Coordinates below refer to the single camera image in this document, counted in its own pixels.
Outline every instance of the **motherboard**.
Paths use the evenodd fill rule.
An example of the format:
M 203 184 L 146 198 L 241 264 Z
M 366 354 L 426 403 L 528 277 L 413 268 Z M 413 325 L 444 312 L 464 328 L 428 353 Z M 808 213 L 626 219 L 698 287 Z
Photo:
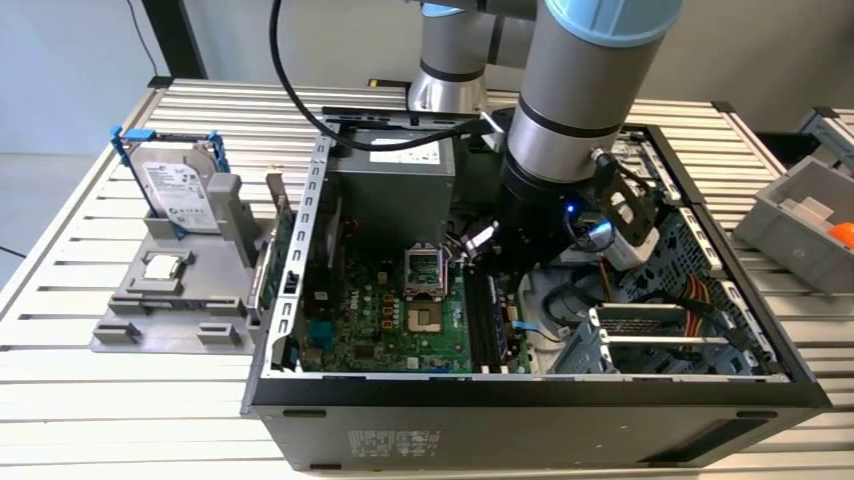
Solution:
M 504 314 L 516 310 L 508 308 L 508 299 L 496 297 L 494 309 L 473 310 L 462 262 L 430 245 L 417 245 L 405 255 L 395 253 L 347 252 L 342 275 L 334 280 L 339 288 L 331 289 L 337 292 L 331 312 L 309 321 L 303 369 L 472 373 L 480 369 L 477 355 L 489 343 L 509 369 L 530 372 L 524 337 Z M 478 301 L 489 303 L 490 296 Z M 470 324 L 470 315 L 478 314 L 473 312 L 489 312 L 476 322 L 489 326 L 488 334 Z
M 426 277 L 432 284 L 448 282 L 445 297 L 405 294 L 402 255 L 349 254 L 335 312 L 329 321 L 310 321 L 306 370 L 472 372 L 462 268 L 445 262 L 441 279 L 425 272 L 438 264 L 425 255 L 414 259 L 410 277 Z

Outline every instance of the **green circuit board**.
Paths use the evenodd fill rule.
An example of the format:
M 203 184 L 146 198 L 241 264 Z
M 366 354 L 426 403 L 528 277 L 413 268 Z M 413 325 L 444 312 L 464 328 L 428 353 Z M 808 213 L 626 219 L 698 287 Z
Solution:
M 303 356 L 305 368 L 325 372 L 472 373 L 464 275 L 454 264 L 449 285 L 444 301 L 407 301 L 402 294 L 403 258 L 351 256 L 331 322 L 333 340 L 323 351 L 317 346 L 310 349 Z

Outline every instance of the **robot end effector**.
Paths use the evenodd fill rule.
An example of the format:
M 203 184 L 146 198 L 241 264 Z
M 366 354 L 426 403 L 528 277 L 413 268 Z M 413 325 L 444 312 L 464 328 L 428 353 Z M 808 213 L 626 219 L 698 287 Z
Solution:
M 620 269 L 646 261 L 641 247 L 658 235 L 656 202 L 608 150 L 681 3 L 538 4 L 497 214 L 466 239 L 476 261 L 512 284 L 573 245 L 605 251 Z

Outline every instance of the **black cable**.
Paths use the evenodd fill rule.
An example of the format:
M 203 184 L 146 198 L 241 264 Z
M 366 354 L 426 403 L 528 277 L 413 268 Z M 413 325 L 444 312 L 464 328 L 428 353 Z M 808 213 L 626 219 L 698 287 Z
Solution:
M 134 28 L 137 29 L 137 37 L 139 38 L 139 43 L 143 45 L 143 50 L 146 50 L 146 55 L 149 56 L 149 61 L 151 62 L 151 69 L 155 71 L 155 77 L 161 76 L 158 72 L 158 64 L 155 63 L 155 59 L 151 56 L 151 52 L 149 51 L 149 45 L 146 45 L 146 40 L 143 40 L 143 32 L 139 31 L 139 23 L 137 22 L 137 11 L 134 10 L 134 4 L 131 0 L 125 0 L 129 4 L 129 8 L 131 9 L 131 18 L 134 19 Z
M 3 245 L 0 245 L 0 250 L 3 250 L 6 253 L 11 253 L 17 257 L 27 258 L 27 255 L 25 255 L 22 252 L 13 250 L 11 248 L 6 248 Z
M 589 266 L 589 268 L 580 268 L 570 274 L 570 279 L 564 282 L 561 285 L 554 287 L 549 293 L 544 296 L 541 300 L 541 310 L 544 312 L 544 316 L 552 320 L 561 327 L 577 327 L 582 324 L 585 320 L 569 320 L 566 318 L 560 318 L 552 313 L 552 303 L 558 299 L 558 297 L 566 293 L 573 294 L 573 296 L 588 306 L 594 306 L 601 304 L 605 300 L 601 298 L 589 295 L 581 288 L 576 286 L 578 282 L 581 282 L 585 278 L 598 273 L 598 268 Z
M 549 335 L 546 335 L 542 331 L 540 331 L 537 328 L 521 328 L 520 330 L 525 331 L 525 332 L 533 332 L 540 334 L 540 336 L 542 336 L 546 340 L 549 340 L 552 343 L 564 343 L 561 340 L 558 340 L 557 338 L 552 338 Z
M 335 140 L 342 145 L 355 149 L 363 150 L 366 152 L 397 152 L 399 150 L 407 150 L 410 148 L 419 147 L 422 145 L 428 145 L 438 140 L 444 140 L 452 137 L 460 137 L 465 134 L 480 134 L 485 135 L 493 132 L 493 128 L 486 120 L 472 120 L 469 122 L 461 123 L 460 125 L 449 128 L 448 130 L 442 130 L 440 132 L 432 133 L 430 135 L 417 138 L 415 140 L 410 140 L 409 142 L 395 143 L 391 145 L 373 145 L 370 143 L 357 142 L 351 138 L 337 133 L 327 125 L 318 120 L 318 117 L 311 113 L 306 104 L 297 95 L 297 90 L 294 89 L 294 85 L 291 85 L 291 80 L 289 80 L 289 76 L 285 73 L 285 67 L 282 66 L 282 54 L 279 53 L 279 12 L 282 11 L 282 0 L 274 0 L 273 2 L 273 10 L 270 12 L 270 55 L 273 57 L 273 66 L 277 70 L 277 76 L 279 77 L 279 82 L 282 83 L 282 87 L 285 91 L 289 93 L 289 97 L 291 98 L 291 102 L 294 102 L 294 106 L 299 113 L 306 117 L 309 123 L 314 125 L 314 127 L 321 131 L 321 133 L 329 136 L 333 140 Z

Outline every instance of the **white label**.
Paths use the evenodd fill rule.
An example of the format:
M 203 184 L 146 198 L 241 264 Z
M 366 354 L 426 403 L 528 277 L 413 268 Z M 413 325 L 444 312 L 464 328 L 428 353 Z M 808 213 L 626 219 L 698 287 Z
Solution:
M 169 219 L 189 232 L 218 230 L 199 173 L 182 163 L 146 163 L 146 174 Z
M 409 140 L 399 138 L 378 138 L 371 145 L 395 145 Z M 371 152 L 370 161 L 375 163 L 415 163 L 421 165 L 440 165 L 440 142 L 398 152 Z
M 350 430 L 354 457 L 434 457 L 440 430 Z

